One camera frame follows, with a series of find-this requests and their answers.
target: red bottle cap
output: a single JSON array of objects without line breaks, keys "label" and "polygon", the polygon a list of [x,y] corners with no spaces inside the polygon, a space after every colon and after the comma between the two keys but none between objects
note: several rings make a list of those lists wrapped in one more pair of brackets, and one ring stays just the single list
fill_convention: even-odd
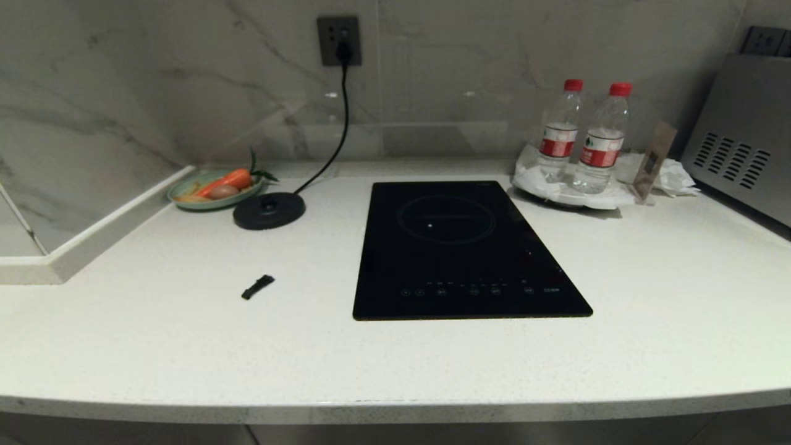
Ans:
[{"label": "red bottle cap", "polygon": [[569,79],[566,81],[566,84],[563,86],[564,91],[582,91],[582,80],[580,79]]},{"label": "red bottle cap", "polygon": [[610,96],[628,97],[632,94],[632,84],[629,82],[616,82],[610,86]]}]

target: stainless steel appliance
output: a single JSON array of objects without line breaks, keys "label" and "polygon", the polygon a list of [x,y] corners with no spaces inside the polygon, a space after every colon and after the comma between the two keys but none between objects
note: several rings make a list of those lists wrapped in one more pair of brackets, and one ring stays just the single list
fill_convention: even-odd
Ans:
[{"label": "stainless steel appliance", "polygon": [[695,180],[791,227],[791,59],[729,56],[681,160]]}]

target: countertop edge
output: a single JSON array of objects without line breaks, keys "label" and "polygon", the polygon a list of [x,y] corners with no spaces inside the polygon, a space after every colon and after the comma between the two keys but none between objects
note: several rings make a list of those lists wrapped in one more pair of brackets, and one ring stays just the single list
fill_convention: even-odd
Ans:
[{"label": "countertop edge", "polygon": [[94,403],[0,396],[0,411],[93,420],[181,424],[443,424],[618,420],[682,416],[791,404],[791,389],[644,401],[220,406]]}]

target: electrical socket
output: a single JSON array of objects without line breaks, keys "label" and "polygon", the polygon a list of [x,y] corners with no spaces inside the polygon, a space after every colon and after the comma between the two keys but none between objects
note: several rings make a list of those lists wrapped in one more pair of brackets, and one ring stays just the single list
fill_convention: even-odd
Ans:
[{"label": "electrical socket", "polygon": [[742,54],[777,55],[786,31],[781,28],[751,26],[742,47]]},{"label": "electrical socket", "polygon": [[356,17],[319,17],[316,19],[316,26],[319,29],[319,48],[321,49],[322,65],[325,67],[341,66],[335,51],[338,49],[338,44],[343,41],[352,50],[349,65],[362,65],[360,26]]}]

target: induction cooktop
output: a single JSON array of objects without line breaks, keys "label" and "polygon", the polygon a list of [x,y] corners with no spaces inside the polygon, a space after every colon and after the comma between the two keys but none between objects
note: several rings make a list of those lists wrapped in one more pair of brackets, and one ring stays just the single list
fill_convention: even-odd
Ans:
[{"label": "induction cooktop", "polygon": [[354,318],[592,313],[499,183],[373,185]]}]

